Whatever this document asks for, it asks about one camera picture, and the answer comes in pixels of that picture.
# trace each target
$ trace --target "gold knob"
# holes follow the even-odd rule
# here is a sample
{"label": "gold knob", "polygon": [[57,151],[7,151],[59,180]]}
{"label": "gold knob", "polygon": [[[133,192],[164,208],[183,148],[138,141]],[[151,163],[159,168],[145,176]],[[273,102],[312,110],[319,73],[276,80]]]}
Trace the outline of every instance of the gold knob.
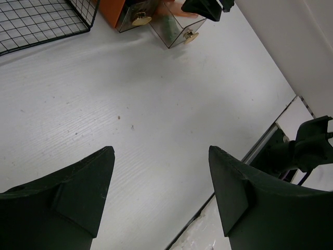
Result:
{"label": "gold knob", "polygon": [[193,30],[186,32],[184,34],[184,38],[186,39],[184,44],[188,44],[188,43],[192,42],[195,38],[198,37],[198,35],[199,35],[198,32],[193,34]]}
{"label": "gold knob", "polygon": [[146,25],[150,21],[151,21],[151,17],[146,17],[146,13],[145,12],[138,12],[135,15],[135,19],[133,20],[132,25],[134,25],[134,26],[142,26],[142,25]]}

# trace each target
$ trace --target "wire basket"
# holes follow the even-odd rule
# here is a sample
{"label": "wire basket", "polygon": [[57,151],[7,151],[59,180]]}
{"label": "wire basket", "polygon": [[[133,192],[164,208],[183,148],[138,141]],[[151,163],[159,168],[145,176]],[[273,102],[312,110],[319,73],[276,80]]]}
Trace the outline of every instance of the wire basket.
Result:
{"label": "wire basket", "polygon": [[0,56],[89,32],[99,1],[0,0]]}

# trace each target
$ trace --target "white table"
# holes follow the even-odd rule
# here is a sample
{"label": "white table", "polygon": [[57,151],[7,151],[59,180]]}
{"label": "white table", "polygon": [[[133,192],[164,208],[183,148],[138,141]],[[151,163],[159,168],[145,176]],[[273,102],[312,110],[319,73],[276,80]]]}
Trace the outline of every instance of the white table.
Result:
{"label": "white table", "polygon": [[242,158],[294,98],[237,7],[168,50],[149,27],[0,57],[0,192],[112,145],[92,249],[163,250],[213,193],[209,145]]}

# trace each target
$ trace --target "transparent drawer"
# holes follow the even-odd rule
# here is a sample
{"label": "transparent drawer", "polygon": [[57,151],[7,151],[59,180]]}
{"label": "transparent drawer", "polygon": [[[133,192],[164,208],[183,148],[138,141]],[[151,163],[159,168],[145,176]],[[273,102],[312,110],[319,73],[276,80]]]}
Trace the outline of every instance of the transparent drawer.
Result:
{"label": "transparent drawer", "polygon": [[185,0],[163,0],[158,5],[150,25],[168,48],[188,44],[199,33],[197,30],[206,21],[198,14],[186,13],[181,10]]}
{"label": "transparent drawer", "polygon": [[116,29],[124,32],[149,23],[158,3],[159,0],[126,0]]}

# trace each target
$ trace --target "metal grid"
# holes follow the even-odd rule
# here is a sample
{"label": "metal grid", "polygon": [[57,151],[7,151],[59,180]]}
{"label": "metal grid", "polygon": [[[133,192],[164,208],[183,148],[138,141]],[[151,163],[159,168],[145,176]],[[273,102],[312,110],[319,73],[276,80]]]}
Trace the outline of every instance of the metal grid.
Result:
{"label": "metal grid", "polygon": [[0,0],[0,56],[88,32],[99,0]]}

